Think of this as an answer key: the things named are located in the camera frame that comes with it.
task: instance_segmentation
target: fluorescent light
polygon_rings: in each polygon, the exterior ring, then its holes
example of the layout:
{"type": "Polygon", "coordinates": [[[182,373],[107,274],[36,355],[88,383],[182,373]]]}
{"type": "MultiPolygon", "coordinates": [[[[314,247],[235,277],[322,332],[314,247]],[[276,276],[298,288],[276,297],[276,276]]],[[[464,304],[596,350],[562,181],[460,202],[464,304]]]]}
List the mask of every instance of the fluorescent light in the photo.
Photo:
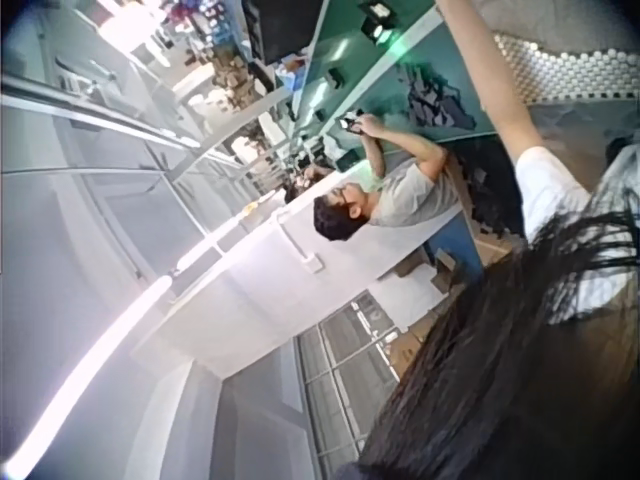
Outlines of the fluorescent light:
{"type": "Polygon", "coordinates": [[[169,137],[174,137],[174,138],[177,137],[176,132],[167,130],[166,128],[161,128],[160,131],[169,137]]]}
{"type": "Polygon", "coordinates": [[[4,464],[12,480],[26,478],[51,445],[80,395],[122,340],[144,315],[171,288],[173,280],[164,275],[140,295],[98,339],[56,392],[44,413],[18,451],[4,464]]]}
{"type": "Polygon", "coordinates": [[[340,60],[340,58],[342,58],[342,55],[344,55],[344,52],[347,50],[348,45],[349,45],[348,38],[345,38],[343,41],[341,41],[340,44],[338,45],[338,48],[336,48],[336,51],[331,57],[330,61],[335,62],[336,60],[340,60]]]}
{"type": "Polygon", "coordinates": [[[180,141],[187,147],[193,147],[193,148],[200,147],[200,142],[195,141],[193,138],[180,137],[180,141]]]}
{"type": "Polygon", "coordinates": [[[187,268],[196,263],[198,259],[207,253],[212,246],[213,241],[211,237],[207,235],[195,247],[189,250],[186,255],[178,260],[178,264],[176,266],[178,273],[184,272],[187,268]]]}
{"type": "Polygon", "coordinates": [[[313,98],[309,102],[309,106],[311,108],[316,108],[322,103],[322,99],[324,98],[324,94],[327,92],[327,88],[329,88],[329,84],[326,81],[323,81],[322,84],[316,88],[313,98]]]}
{"type": "Polygon", "coordinates": [[[242,215],[240,214],[230,218],[183,255],[176,265],[178,273],[184,272],[187,268],[196,263],[205,253],[207,253],[210,248],[215,247],[218,240],[224,238],[225,235],[229,234],[238,226],[241,217],[242,215]]]}

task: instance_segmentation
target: glass window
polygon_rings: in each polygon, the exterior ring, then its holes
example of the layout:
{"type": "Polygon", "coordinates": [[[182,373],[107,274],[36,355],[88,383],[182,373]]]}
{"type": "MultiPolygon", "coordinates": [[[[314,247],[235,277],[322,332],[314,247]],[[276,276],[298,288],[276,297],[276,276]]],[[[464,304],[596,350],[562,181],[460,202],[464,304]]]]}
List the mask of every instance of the glass window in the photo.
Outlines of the glass window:
{"type": "Polygon", "coordinates": [[[324,478],[333,478],[336,470],[345,463],[353,462],[357,453],[353,445],[335,450],[320,457],[320,465],[324,478]]]}
{"type": "Polygon", "coordinates": [[[332,365],[377,340],[390,328],[393,322],[368,293],[320,324],[332,365]]]}
{"type": "Polygon", "coordinates": [[[320,451],[348,444],[352,438],[340,409],[330,374],[307,385],[309,408],[316,443],[320,451]]]}
{"type": "Polygon", "coordinates": [[[357,458],[396,387],[388,344],[397,336],[391,319],[365,292],[298,337],[323,478],[357,458]]]}
{"type": "Polygon", "coordinates": [[[317,328],[308,330],[300,335],[300,353],[305,378],[317,377],[329,369],[317,328]]]}
{"type": "Polygon", "coordinates": [[[350,406],[348,418],[356,436],[369,432],[398,382],[384,347],[376,343],[334,372],[340,396],[350,406]]]}

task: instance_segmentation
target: spotlight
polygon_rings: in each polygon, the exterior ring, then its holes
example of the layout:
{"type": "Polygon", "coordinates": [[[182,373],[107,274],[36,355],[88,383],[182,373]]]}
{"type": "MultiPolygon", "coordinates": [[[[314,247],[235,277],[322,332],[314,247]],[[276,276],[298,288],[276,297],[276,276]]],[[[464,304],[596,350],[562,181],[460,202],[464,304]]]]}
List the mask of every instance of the spotlight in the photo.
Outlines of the spotlight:
{"type": "Polygon", "coordinates": [[[363,2],[358,5],[358,7],[366,13],[367,17],[375,20],[377,23],[388,23],[395,19],[395,13],[391,10],[391,7],[378,0],[363,2]]]}
{"type": "Polygon", "coordinates": [[[383,45],[389,41],[395,26],[395,13],[383,2],[368,1],[358,7],[366,14],[360,30],[375,45],[383,45]]]}

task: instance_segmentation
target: white shirt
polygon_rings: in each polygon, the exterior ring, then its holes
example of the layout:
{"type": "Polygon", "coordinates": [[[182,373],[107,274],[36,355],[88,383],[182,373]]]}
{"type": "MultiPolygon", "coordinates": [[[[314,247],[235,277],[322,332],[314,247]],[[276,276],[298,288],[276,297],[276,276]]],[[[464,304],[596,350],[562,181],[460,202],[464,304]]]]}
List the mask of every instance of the white shirt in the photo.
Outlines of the white shirt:
{"type": "MultiPolygon", "coordinates": [[[[625,152],[627,155],[640,156],[640,153],[628,150],[633,148],[640,152],[640,146],[627,147],[620,157],[625,152]]],[[[629,178],[627,174],[625,182],[637,191],[640,188],[640,174],[634,175],[634,171],[637,173],[638,169],[630,170],[631,177],[635,178],[629,178]]],[[[516,180],[522,192],[524,227],[529,241],[556,212],[580,212],[591,198],[562,162],[544,147],[530,148],[521,155],[516,163],[516,180]]],[[[577,311],[586,312],[605,306],[631,280],[630,274],[601,275],[593,272],[581,283],[577,311]]]]}

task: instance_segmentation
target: woman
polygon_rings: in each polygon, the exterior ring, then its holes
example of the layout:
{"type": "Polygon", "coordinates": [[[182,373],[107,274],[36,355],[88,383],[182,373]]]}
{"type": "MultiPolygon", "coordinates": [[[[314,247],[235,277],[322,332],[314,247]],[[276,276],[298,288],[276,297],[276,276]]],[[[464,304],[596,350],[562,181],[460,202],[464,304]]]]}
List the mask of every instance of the woman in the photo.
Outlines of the woman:
{"type": "Polygon", "coordinates": [[[470,0],[437,4],[515,163],[529,246],[437,322],[336,478],[640,478],[640,148],[591,198],[544,147],[470,0]]]}

